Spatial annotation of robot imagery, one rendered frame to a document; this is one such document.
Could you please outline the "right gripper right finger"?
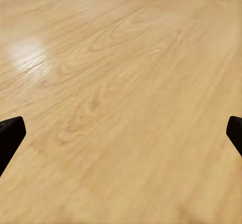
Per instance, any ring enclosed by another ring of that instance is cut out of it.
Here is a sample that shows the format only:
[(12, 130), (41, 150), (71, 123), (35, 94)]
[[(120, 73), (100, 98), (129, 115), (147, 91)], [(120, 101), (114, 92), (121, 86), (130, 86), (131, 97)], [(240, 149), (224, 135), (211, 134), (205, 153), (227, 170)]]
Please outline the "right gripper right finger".
[(226, 134), (242, 157), (242, 118), (231, 116)]

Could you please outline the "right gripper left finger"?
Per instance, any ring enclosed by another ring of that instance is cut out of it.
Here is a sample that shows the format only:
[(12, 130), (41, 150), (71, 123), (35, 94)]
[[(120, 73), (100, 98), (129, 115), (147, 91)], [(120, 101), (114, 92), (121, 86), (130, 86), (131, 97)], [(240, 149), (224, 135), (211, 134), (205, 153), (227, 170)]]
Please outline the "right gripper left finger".
[(26, 127), (22, 116), (0, 122), (0, 176), (25, 136)]

